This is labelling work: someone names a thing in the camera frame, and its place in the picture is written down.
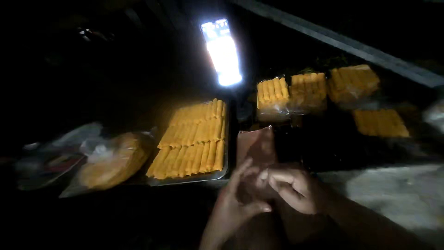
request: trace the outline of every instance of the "bright light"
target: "bright light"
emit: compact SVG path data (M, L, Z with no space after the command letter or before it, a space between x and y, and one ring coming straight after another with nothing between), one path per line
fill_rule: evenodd
M234 40L230 35L226 19L217 20L215 23L202 24L202 31L206 40L206 48L210 53L214 68L218 74L219 84L229 86L242 80L239 72L239 60Z

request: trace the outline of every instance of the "dark background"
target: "dark background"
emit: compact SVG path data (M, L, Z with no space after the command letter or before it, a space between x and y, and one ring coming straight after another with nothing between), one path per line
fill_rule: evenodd
M264 1L443 74L443 4L423 1L288 3ZM23 144L45 142L79 125L100 121L108 134L162 125L171 109L229 94L216 82L199 25L226 17L238 47L246 92L263 78L306 67L365 63L271 20L223 1L19 2L12 76L3 98L1 155L19 157ZM107 40L79 31L100 32ZM420 108L436 93L372 66L392 83L393 98ZM2 166L8 213L18 246L112 249L197 246L216 190L119 186L57 199L60 187L15 190Z

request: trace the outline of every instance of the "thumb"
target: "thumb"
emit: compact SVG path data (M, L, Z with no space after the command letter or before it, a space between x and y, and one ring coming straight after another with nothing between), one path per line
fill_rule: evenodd
M252 202L243 207L246 218L251 218L260 213L271 212L271 206L267 202Z

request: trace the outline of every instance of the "metal rail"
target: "metal rail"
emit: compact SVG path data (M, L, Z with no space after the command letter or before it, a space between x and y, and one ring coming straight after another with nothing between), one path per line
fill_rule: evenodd
M342 49L383 68L390 69L417 83L431 88L444 85L444 77L438 74L386 54L327 28L310 23L300 17L254 0L231 0L231 2L259 16L272 19L275 22Z

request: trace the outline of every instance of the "clear plastic bag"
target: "clear plastic bag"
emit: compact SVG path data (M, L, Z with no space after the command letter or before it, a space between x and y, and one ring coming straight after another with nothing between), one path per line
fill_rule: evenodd
M285 121L290 118L288 85L285 76L257 84L257 117L260 121Z
M150 144L143 142L148 133ZM98 143L89 149L88 162L81 167L60 198L112 188L135 174L148 159L154 148L153 133L124 133L109 141Z
M368 65L332 69L328 94L335 103L350 103L379 89L379 78Z
M327 109L324 73L291 76L289 110L292 114L318 113Z
M101 131L101 124L90 123L47 144L40 145L35 142L25 145L27 156L15 164L18 188L35 190L54 183L62 176L67 176L73 168L84 163L85 156L79 149L80 145L88 140L102 140Z

